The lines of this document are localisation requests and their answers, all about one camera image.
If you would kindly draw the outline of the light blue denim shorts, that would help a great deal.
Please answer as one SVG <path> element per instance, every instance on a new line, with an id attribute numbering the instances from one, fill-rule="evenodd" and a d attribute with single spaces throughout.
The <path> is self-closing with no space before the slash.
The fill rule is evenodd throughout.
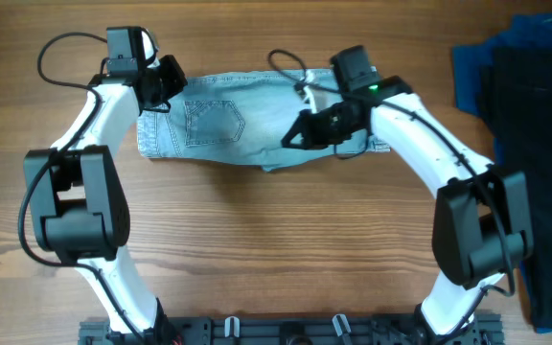
<path id="1" fill-rule="evenodd" d="M 231 72 L 188 78 L 163 112 L 143 112 L 137 122 L 138 150 L 146 158 L 210 160 L 259 166 L 269 172 L 328 157 L 390 147 L 363 131 L 337 147 L 285 149 L 281 140 L 309 105 L 293 82 L 273 71 Z"/>

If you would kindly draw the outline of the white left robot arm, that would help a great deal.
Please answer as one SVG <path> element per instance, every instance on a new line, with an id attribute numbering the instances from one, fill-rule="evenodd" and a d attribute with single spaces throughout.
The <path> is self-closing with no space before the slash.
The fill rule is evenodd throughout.
<path id="1" fill-rule="evenodd" d="M 35 262 L 82 275 L 107 312 L 107 341 L 178 344 L 179 332 L 130 257 L 130 213 L 114 157 L 138 118 L 168 112 L 187 81 L 143 27 L 110 27 L 101 41 L 107 55 L 80 86 L 80 114 L 53 145 L 24 158 L 19 242 Z"/>

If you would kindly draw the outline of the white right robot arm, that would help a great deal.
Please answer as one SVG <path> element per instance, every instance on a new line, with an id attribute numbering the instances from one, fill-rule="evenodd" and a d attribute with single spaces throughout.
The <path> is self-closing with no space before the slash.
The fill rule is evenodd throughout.
<path id="1" fill-rule="evenodd" d="M 450 133 L 398 76 L 379 77 L 361 45 L 330 60 L 341 100 L 318 102 L 328 87 L 304 68 L 292 77 L 309 104 L 281 140 L 295 150 L 336 147 L 364 130 L 385 141 L 435 199 L 431 246 L 440 273 L 417 308 L 417 341 L 446 344 L 475 327 L 489 291 L 516 292 L 514 268 L 534 249 L 525 174 L 495 164 Z"/>

